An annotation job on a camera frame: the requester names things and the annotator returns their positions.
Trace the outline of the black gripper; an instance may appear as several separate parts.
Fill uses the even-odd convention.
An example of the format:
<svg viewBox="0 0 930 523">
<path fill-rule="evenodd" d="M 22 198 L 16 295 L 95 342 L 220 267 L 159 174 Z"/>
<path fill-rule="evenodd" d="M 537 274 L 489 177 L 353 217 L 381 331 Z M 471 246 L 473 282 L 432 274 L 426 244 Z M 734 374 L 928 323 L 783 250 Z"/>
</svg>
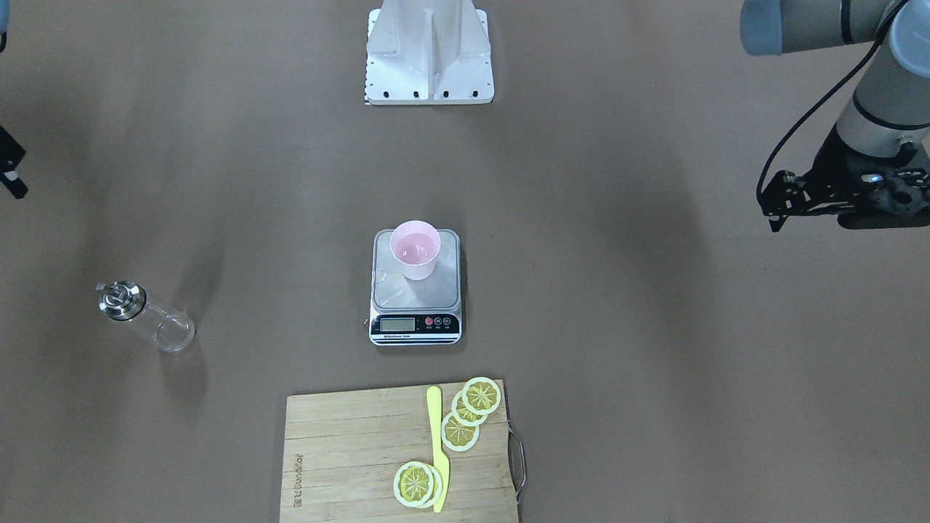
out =
<svg viewBox="0 0 930 523">
<path fill-rule="evenodd" d="M 890 158 L 874 158 L 831 129 L 805 175 L 776 172 L 761 189 L 760 208 L 774 234 L 804 213 L 835 215 L 848 230 L 926 227 L 926 148 L 905 142 Z"/>
</svg>

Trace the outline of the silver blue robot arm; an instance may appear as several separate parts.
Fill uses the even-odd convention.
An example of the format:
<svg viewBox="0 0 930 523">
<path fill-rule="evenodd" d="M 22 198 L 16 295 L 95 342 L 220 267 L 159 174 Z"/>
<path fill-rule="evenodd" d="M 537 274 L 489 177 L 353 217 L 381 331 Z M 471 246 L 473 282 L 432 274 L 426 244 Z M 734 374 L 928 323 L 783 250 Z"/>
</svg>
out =
<svg viewBox="0 0 930 523">
<path fill-rule="evenodd" d="M 755 188 L 772 232 L 791 217 L 833 216 L 848 230 L 928 225 L 929 4 L 926 1 L 746 1 L 751 56 L 869 44 L 864 57 L 791 126 Z M 857 85 L 804 174 L 774 159 L 825 102 Z"/>
</svg>

